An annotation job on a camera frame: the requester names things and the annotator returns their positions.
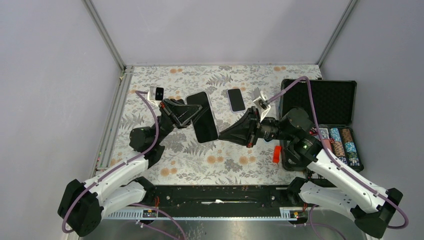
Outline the large black smartphone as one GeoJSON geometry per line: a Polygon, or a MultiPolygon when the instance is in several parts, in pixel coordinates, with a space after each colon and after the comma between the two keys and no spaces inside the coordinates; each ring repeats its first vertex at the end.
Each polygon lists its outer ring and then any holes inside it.
{"type": "Polygon", "coordinates": [[[192,119],[196,139],[199,143],[215,141],[219,138],[218,129],[211,108],[209,96],[205,91],[201,91],[186,97],[189,105],[200,105],[200,112],[192,119]]]}

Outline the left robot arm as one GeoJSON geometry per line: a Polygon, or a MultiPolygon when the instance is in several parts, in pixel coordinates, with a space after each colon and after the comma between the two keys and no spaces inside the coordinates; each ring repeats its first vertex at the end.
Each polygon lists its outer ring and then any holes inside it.
{"type": "Polygon", "coordinates": [[[129,134],[132,151],[118,164],[85,181],[69,182],[58,207],[65,233],[85,237],[113,212],[155,200],[153,185],[142,173],[155,165],[165,150],[160,143],[174,129],[183,129],[200,115],[203,107],[183,100],[164,99],[158,103],[159,116],[152,126],[137,127],[129,134]]]}

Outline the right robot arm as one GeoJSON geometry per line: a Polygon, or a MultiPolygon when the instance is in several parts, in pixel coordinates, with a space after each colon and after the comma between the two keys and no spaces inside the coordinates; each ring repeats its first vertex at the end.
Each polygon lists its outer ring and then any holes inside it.
{"type": "Polygon", "coordinates": [[[252,148],[258,139],[288,141],[285,156],[323,176],[337,191],[297,178],[289,185],[287,201],[293,206],[304,202],[332,210],[352,220],[365,234],[382,238],[390,228],[392,217],[400,211],[403,194],[371,182],[344,164],[323,146],[321,135],[311,135],[312,126],[302,108],[294,107],[277,120],[260,119],[259,110],[250,107],[236,123],[221,131],[218,138],[247,148],[252,148]]]}

